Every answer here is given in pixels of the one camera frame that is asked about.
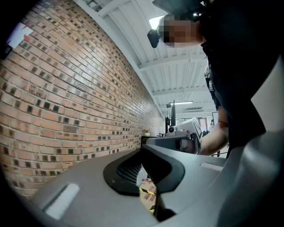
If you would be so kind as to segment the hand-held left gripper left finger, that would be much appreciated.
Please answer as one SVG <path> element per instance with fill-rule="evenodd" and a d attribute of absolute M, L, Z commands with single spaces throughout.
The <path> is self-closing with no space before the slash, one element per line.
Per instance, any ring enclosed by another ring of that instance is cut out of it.
<path fill-rule="evenodd" d="M 158 220 L 139 196 L 117 193 L 104 168 L 130 151 L 79 162 L 44 184 L 31 199 L 31 213 L 44 227 L 153 227 Z"/>

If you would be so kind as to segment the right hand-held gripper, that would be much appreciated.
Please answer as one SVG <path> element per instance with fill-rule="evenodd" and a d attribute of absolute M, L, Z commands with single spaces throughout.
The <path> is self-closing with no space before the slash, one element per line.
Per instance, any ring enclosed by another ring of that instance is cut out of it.
<path fill-rule="evenodd" d="M 156 145 L 163 148 L 176 148 L 182 152 L 198 154 L 201 149 L 202 131 L 196 117 L 176 126 L 170 126 L 165 137 L 141 137 L 141 146 Z"/>

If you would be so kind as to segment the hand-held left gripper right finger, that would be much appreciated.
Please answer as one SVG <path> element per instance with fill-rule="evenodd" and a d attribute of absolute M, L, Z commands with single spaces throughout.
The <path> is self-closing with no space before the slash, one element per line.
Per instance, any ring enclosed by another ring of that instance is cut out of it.
<path fill-rule="evenodd" d="M 143 150 L 171 167 L 157 184 L 154 217 L 163 227 L 261 227 L 284 220 L 284 60 L 279 57 L 252 98 L 266 132 L 214 157 L 186 154 L 148 140 Z"/>

